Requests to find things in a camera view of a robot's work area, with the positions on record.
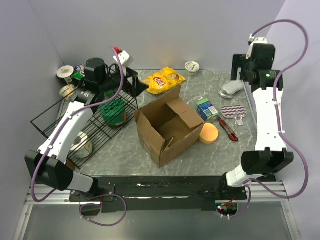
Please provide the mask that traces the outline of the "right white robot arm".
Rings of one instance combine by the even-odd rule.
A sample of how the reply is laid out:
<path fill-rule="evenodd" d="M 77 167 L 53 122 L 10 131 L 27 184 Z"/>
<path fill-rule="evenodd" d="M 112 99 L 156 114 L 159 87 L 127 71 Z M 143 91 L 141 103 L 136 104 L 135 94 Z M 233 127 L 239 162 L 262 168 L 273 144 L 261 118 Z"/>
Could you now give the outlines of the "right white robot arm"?
<path fill-rule="evenodd" d="M 241 155 L 241 163 L 226 172 L 218 187 L 223 199 L 236 194 L 236 188 L 249 178 L 273 175 L 294 160 L 293 152 L 280 137 L 281 119 L 277 117 L 277 103 L 283 95 L 283 82 L 275 83 L 279 70 L 273 70 L 276 53 L 274 45 L 252 42 L 246 54 L 235 54 L 232 59 L 231 81 L 248 82 L 256 106 L 257 141 L 253 151 Z"/>

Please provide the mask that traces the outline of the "green blue sponge pack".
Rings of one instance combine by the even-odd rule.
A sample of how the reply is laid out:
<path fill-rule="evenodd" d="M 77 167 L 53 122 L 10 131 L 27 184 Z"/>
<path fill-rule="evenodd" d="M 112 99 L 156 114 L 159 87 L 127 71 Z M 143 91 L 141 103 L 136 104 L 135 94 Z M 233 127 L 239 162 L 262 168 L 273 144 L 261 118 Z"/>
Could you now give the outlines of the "green blue sponge pack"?
<path fill-rule="evenodd" d="M 219 116 L 219 112 L 207 98 L 196 103 L 196 112 L 205 122 L 216 120 Z"/>

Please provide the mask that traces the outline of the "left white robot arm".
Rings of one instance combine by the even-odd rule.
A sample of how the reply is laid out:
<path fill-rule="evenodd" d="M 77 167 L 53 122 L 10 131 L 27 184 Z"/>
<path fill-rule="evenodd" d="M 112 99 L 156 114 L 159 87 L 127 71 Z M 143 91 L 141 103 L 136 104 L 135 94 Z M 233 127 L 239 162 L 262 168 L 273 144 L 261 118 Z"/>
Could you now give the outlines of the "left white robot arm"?
<path fill-rule="evenodd" d="M 112 71 L 103 59 L 89 59 L 62 120 L 38 150 L 29 150 L 24 157 L 32 177 L 30 189 L 33 200 L 39 201 L 35 194 L 35 184 L 38 183 L 53 190 L 78 191 L 87 201 L 94 201 L 99 195 L 98 180 L 77 173 L 66 165 L 70 149 L 100 105 L 110 103 L 120 92 L 137 97 L 147 88 L 148 85 L 139 81 L 134 70 L 124 70 L 119 63 Z"/>

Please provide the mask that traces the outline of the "purple wavy patterned pad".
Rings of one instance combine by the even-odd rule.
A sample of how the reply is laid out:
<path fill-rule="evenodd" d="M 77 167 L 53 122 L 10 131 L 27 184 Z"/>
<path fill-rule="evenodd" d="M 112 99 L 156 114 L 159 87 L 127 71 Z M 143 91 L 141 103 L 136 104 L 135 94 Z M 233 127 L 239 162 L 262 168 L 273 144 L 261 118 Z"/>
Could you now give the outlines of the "purple wavy patterned pad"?
<path fill-rule="evenodd" d="M 247 109 L 245 106 L 241 104 L 237 105 L 224 105 L 221 107 L 221 114 L 227 118 L 232 119 L 235 117 L 246 117 L 247 116 Z"/>

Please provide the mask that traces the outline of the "brown cardboard express box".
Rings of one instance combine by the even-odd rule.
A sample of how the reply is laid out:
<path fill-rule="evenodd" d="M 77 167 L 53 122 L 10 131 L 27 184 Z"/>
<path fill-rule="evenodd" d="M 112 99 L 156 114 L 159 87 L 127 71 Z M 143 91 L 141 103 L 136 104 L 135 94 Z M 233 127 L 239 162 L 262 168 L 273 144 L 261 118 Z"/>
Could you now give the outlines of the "brown cardboard express box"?
<path fill-rule="evenodd" d="M 180 92 L 178 85 L 134 113 L 139 142 L 159 168 L 193 145 L 205 124 Z"/>

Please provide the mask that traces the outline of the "round yellow sponge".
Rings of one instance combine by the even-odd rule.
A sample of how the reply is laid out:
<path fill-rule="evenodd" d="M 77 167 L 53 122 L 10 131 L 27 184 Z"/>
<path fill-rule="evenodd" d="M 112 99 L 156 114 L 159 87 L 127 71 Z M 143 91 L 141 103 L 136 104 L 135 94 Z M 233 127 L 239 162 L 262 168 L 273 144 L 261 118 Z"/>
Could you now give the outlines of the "round yellow sponge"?
<path fill-rule="evenodd" d="M 217 127 L 212 123 L 205 123 L 198 139 L 203 144 L 212 144 L 218 139 L 218 137 L 219 131 Z"/>

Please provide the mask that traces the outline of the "red black utility knife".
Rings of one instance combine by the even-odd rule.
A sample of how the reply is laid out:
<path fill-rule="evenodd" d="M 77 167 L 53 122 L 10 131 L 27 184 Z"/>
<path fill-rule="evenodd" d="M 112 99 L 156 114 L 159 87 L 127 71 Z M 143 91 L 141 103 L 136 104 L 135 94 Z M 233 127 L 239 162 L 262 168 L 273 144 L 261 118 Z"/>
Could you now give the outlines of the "red black utility knife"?
<path fill-rule="evenodd" d="M 231 129 L 231 127 L 221 118 L 218 117 L 218 121 L 219 121 L 219 125 L 224 129 L 224 131 L 227 133 L 228 138 L 232 141 L 232 142 L 238 142 L 239 139 L 236 136 L 235 132 Z"/>

